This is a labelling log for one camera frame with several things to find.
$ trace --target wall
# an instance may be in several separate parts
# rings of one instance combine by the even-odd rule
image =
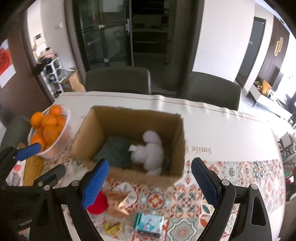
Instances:
[[[5,134],[6,128],[3,126],[3,124],[0,122],[0,144],[2,142],[3,136]]]
[[[286,100],[286,94],[292,97],[296,91],[296,39],[290,34],[286,55],[281,65],[284,74],[276,90],[276,97],[281,101]]]
[[[246,53],[254,0],[205,0],[192,71],[234,81]]]
[[[255,4],[254,16],[266,19],[266,23],[265,23],[263,38],[262,38],[260,49],[258,51],[257,58],[255,60],[253,67],[252,67],[252,70],[248,76],[248,79],[247,79],[246,83],[244,84],[244,89],[247,92],[249,92],[252,84],[255,82],[255,80],[260,72],[260,69],[262,67],[262,64],[265,60],[265,56],[266,56],[266,53],[267,53],[267,50],[269,47],[270,38],[271,38],[271,34],[272,34],[272,27],[274,24],[274,15],[271,12],[269,12],[268,10],[266,10],[265,8],[263,8],[262,6],[258,5],[257,3]]]
[[[75,67],[66,30],[64,1],[41,0],[41,21],[46,44],[60,57],[63,68]]]
[[[31,47],[34,47],[34,37],[41,34],[41,38],[38,40],[42,42],[36,49],[37,56],[47,47],[44,39],[44,33],[41,23],[40,12],[41,0],[36,0],[27,10],[27,25],[30,38]]]

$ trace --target red painting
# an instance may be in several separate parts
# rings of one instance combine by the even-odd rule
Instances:
[[[0,75],[12,65],[9,49],[0,48]]]

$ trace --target clothes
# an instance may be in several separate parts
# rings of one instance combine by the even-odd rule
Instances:
[[[104,158],[109,161],[111,167],[129,168],[131,166],[129,147],[130,141],[124,137],[108,137],[101,150],[94,157],[94,161]]]

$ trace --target glass door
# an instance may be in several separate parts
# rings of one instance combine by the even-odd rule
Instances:
[[[129,1],[74,0],[73,9],[86,71],[131,65]]]

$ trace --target orange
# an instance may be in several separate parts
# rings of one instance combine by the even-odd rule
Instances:
[[[48,145],[52,145],[59,137],[59,129],[56,125],[47,125],[44,128],[43,136]]]
[[[61,125],[63,127],[65,126],[66,118],[64,116],[60,115],[60,116],[56,117],[56,119],[57,119],[57,125]]]
[[[62,115],[62,108],[59,105],[55,104],[49,109],[49,113],[57,117],[59,115]]]
[[[45,143],[45,140],[42,135],[40,135],[40,134],[33,135],[31,138],[31,144],[34,144],[34,143],[39,143],[41,145],[40,152],[42,152],[44,150],[46,143]]]
[[[42,112],[36,112],[34,115],[31,117],[31,126],[34,129],[38,129],[41,126],[42,120],[43,120],[44,114]]]
[[[54,115],[47,114],[43,117],[42,126],[46,127],[47,125],[57,125],[57,120]]]
[[[57,129],[59,130],[59,133],[60,134],[62,133],[63,128],[64,127],[62,125],[57,125]]]
[[[50,148],[50,145],[46,144],[44,150],[47,150],[48,148]]]
[[[36,130],[35,134],[40,134],[43,136],[43,130],[44,130],[44,127],[42,126]]]

